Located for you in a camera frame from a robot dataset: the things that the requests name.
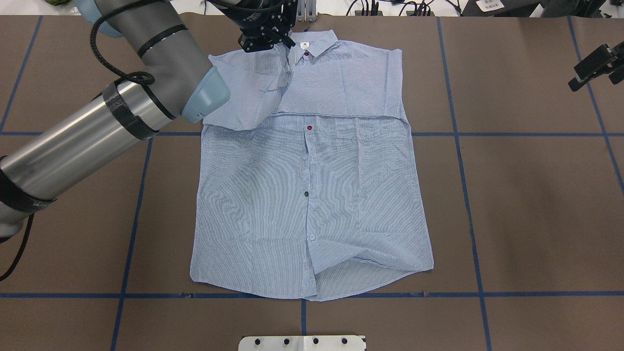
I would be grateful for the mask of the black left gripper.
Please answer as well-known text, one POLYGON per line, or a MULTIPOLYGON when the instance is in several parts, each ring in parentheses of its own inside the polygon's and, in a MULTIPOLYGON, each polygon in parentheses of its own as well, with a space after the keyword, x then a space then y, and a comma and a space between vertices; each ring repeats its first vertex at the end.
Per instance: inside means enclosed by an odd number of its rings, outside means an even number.
POLYGON ((291 38, 296 20, 296 0, 239 0, 224 3, 221 12, 240 27, 238 39, 245 53, 296 46, 291 38))

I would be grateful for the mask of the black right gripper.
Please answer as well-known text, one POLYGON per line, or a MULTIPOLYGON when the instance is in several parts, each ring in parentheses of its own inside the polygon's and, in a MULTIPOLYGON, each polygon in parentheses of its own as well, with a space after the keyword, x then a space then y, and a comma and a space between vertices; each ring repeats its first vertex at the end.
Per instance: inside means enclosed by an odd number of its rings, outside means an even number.
POLYGON ((591 80, 606 74, 611 84, 624 80, 624 44, 603 44, 574 66, 575 77, 568 82, 573 92, 586 86, 591 80))

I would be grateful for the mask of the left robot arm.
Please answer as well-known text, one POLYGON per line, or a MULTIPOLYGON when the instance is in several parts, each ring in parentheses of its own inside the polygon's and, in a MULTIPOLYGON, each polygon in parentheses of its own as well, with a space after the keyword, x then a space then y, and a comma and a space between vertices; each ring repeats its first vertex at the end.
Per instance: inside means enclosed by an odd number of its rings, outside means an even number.
POLYGON ((78 0, 90 45, 116 74, 100 96, 1 159, 1 241, 27 218, 176 118, 195 123, 231 91, 169 0, 78 0), (123 37, 144 68, 124 73, 97 50, 98 33, 123 37))

